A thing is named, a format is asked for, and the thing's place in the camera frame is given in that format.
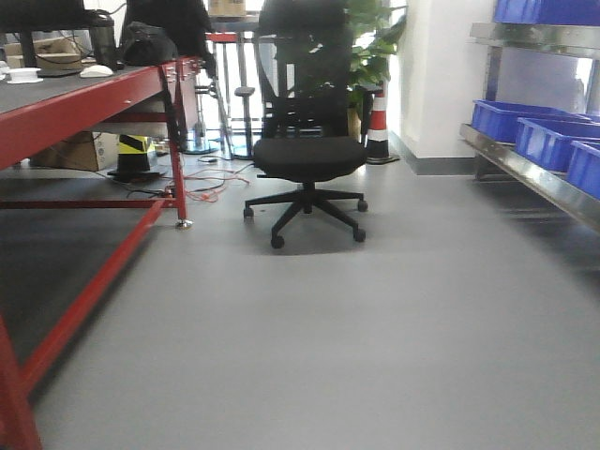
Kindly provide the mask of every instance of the mesh backrest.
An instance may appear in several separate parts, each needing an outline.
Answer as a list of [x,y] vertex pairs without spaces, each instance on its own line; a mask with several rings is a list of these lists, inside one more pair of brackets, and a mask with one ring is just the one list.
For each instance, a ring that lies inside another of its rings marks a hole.
[[263,136],[282,128],[328,126],[346,135],[352,32],[344,25],[256,37],[264,103]]
[[259,26],[264,33],[337,27],[344,7],[345,0],[264,0]]

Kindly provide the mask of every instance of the black and yellow cone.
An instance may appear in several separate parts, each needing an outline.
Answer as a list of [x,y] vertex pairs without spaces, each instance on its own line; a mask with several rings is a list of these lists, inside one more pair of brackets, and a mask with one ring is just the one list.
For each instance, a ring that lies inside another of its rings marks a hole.
[[158,156],[152,138],[119,136],[119,158],[115,171],[109,172],[118,180],[148,179],[164,174],[158,169]]

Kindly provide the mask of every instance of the white wall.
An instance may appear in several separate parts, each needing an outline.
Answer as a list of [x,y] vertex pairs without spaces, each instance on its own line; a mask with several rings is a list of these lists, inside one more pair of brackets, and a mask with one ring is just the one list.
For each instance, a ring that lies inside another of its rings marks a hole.
[[471,24],[489,22],[494,0],[409,0],[400,41],[399,135],[418,158],[471,157],[458,136],[481,98],[488,51],[472,43]]
[[[473,42],[472,23],[489,23],[495,0],[408,0],[399,46],[399,123],[389,126],[418,158],[472,157],[460,136],[473,100],[484,96],[488,47]],[[580,110],[578,60],[504,49],[497,99]]]

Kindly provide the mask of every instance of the traffic cone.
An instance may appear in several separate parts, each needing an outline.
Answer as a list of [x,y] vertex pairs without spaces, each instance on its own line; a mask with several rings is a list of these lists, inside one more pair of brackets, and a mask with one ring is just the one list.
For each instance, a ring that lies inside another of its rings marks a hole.
[[119,181],[148,179],[166,173],[158,169],[158,156],[152,138],[146,136],[119,136],[119,159],[116,170],[108,175]]
[[387,164],[398,161],[400,157],[390,154],[387,141],[387,97],[385,89],[375,94],[367,134],[367,164]]

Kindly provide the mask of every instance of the cardboard box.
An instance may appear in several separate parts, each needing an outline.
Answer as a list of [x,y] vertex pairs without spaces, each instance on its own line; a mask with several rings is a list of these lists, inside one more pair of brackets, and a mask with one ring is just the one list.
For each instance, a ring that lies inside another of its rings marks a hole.
[[245,16],[246,0],[210,0],[208,13],[211,16]]
[[[82,68],[81,42],[75,37],[52,37],[34,41],[39,68]],[[4,51],[10,68],[24,68],[21,44],[6,44]]]
[[32,166],[97,172],[116,164],[119,135],[82,131],[29,158]]

